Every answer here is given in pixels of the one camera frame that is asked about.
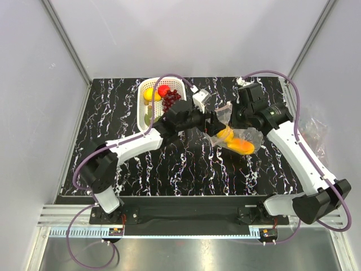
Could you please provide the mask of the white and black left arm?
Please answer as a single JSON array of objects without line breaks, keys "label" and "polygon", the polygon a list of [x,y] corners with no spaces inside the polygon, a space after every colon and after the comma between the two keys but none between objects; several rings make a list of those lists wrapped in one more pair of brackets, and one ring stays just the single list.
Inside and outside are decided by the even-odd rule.
[{"label": "white and black left arm", "polygon": [[102,217],[111,224],[117,223],[123,206],[113,191],[117,168],[140,154],[170,145],[179,138],[180,132],[192,128],[212,137],[226,125],[218,120],[214,111],[203,111],[185,100],[178,100],[145,132],[91,144],[91,150],[80,162],[73,179],[82,179],[96,206],[100,207]]}]

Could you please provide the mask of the orange mango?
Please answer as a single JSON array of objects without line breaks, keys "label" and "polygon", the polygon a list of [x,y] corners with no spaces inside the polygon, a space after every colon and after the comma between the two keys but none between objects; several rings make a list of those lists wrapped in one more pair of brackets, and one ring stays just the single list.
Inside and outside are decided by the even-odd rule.
[{"label": "orange mango", "polygon": [[241,138],[233,138],[227,143],[227,147],[241,155],[252,154],[255,150],[255,146],[252,143]]}]

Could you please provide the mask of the yellow lemon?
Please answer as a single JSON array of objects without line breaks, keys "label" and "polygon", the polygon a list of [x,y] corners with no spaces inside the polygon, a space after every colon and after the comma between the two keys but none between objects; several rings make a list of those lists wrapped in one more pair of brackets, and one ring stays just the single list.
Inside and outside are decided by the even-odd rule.
[{"label": "yellow lemon", "polygon": [[158,102],[162,99],[162,97],[159,95],[157,90],[154,90],[153,88],[148,88],[143,93],[144,100],[151,102],[153,99],[155,102]]},{"label": "yellow lemon", "polygon": [[222,142],[228,144],[233,140],[234,132],[229,126],[226,126],[225,129],[217,133],[217,138],[220,139]]}]

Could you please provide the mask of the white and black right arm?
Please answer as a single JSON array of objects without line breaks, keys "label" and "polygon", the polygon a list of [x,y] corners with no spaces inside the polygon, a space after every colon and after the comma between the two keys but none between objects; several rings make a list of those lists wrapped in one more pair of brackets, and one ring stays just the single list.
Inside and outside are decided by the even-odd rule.
[{"label": "white and black right arm", "polygon": [[249,83],[237,90],[229,125],[233,129],[254,128],[272,142],[296,174],[303,192],[269,196],[256,209],[259,222],[268,224],[278,215],[297,216],[310,225],[338,209],[351,185],[338,180],[312,152],[283,103],[270,105],[259,83]]}]

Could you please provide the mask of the dark red grape bunch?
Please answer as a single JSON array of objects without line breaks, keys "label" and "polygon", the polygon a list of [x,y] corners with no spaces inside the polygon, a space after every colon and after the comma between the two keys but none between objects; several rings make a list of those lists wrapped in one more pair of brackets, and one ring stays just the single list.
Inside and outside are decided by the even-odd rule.
[{"label": "dark red grape bunch", "polygon": [[181,99],[181,95],[176,90],[168,90],[162,99],[163,111],[166,112],[179,99]]}]

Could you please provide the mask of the clear pink-dotted zip bag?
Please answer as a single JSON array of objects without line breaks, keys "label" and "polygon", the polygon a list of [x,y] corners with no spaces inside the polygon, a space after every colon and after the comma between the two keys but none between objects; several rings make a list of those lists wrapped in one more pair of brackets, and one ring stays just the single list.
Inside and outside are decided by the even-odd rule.
[{"label": "clear pink-dotted zip bag", "polygon": [[[223,124],[225,124],[226,126],[229,126],[228,122],[230,120],[231,112],[232,112],[231,102],[227,102],[225,106],[216,109],[215,112],[217,114],[218,120]],[[255,146],[254,153],[256,153],[261,148],[261,145],[263,144],[263,134],[259,132],[257,129],[255,128],[248,128],[248,129],[231,128],[231,129],[234,132],[234,138],[244,139]],[[219,146],[231,150],[227,147],[226,143],[222,142],[220,139],[217,138],[217,135],[211,137],[204,133],[204,136],[209,141],[212,147]]]}]

